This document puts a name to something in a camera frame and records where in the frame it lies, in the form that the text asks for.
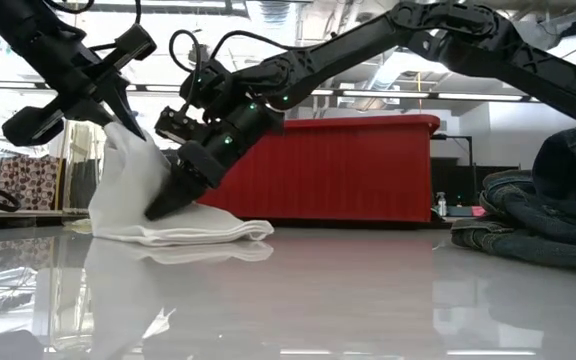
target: glossy table surface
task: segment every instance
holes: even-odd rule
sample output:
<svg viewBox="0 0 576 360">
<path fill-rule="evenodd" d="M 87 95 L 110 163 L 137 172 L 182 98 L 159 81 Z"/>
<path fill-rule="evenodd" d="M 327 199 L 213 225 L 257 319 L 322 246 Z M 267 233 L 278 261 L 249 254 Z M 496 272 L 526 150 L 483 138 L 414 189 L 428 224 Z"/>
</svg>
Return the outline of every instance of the glossy table surface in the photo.
<svg viewBox="0 0 576 360">
<path fill-rule="evenodd" d="M 576 273 L 449 236 L 279 229 L 152 249 L 0 230 L 0 333 L 27 330 L 54 359 L 576 360 Z"/>
</svg>

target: denim jeans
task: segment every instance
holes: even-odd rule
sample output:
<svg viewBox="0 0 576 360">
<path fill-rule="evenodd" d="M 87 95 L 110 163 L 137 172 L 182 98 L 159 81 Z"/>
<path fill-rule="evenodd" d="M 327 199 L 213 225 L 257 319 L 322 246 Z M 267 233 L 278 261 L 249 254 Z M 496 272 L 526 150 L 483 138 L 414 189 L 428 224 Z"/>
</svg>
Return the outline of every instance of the denim jeans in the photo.
<svg viewBox="0 0 576 360">
<path fill-rule="evenodd" d="M 454 244 L 576 269 L 576 128 L 547 139 L 532 172 L 488 176 L 480 203 L 486 216 L 456 222 Z"/>
</svg>

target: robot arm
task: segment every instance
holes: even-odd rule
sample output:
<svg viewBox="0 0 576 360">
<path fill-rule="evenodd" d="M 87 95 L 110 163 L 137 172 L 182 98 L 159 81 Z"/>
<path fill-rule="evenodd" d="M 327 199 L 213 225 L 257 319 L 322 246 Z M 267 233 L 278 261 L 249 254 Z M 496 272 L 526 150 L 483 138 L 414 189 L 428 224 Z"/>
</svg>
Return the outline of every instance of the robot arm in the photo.
<svg viewBox="0 0 576 360">
<path fill-rule="evenodd" d="M 114 121 L 102 102 L 144 138 L 128 105 L 128 81 L 119 73 L 130 60 L 142 60 L 156 49 L 141 26 L 133 25 L 101 59 L 81 43 L 86 33 L 62 22 L 44 0 L 0 0 L 0 36 L 57 92 L 44 108 L 25 107 L 3 125 L 12 144 L 47 143 L 62 131 L 63 117 L 102 126 Z"/>
<path fill-rule="evenodd" d="M 433 36 L 432 29 L 445 34 Z M 326 79 L 394 46 L 456 73 L 497 78 L 576 119 L 576 65 L 526 44 L 509 20 L 474 4 L 400 2 L 323 44 L 234 73 L 213 54 L 180 89 L 181 97 L 205 110 L 205 124 L 166 108 L 155 127 L 183 146 L 173 176 L 146 216 L 162 217 L 218 187 L 264 134 L 281 130 L 283 115 L 276 110 L 296 106 Z"/>
</svg>

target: water bottle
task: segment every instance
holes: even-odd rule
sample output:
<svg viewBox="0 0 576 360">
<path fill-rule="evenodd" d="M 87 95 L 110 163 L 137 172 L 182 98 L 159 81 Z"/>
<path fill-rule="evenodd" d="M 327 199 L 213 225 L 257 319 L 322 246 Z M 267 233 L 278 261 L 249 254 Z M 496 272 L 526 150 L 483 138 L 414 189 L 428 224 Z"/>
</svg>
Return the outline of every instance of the water bottle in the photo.
<svg viewBox="0 0 576 360">
<path fill-rule="evenodd" d="M 448 215 L 448 205 L 446 204 L 446 193 L 438 192 L 437 198 L 438 198 L 437 205 L 439 207 L 439 216 Z"/>
</svg>

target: red counter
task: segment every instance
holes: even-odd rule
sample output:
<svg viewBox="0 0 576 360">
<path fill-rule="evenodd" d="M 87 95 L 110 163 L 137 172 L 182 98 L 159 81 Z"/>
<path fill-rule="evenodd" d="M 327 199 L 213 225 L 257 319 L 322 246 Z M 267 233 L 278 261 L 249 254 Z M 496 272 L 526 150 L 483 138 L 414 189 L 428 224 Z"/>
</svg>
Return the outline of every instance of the red counter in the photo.
<svg viewBox="0 0 576 360">
<path fill-rule="evenodd" d="M 289 120 L 201 199 L 265 219 L 430 221 L 431 115 Z"/>
</svg>

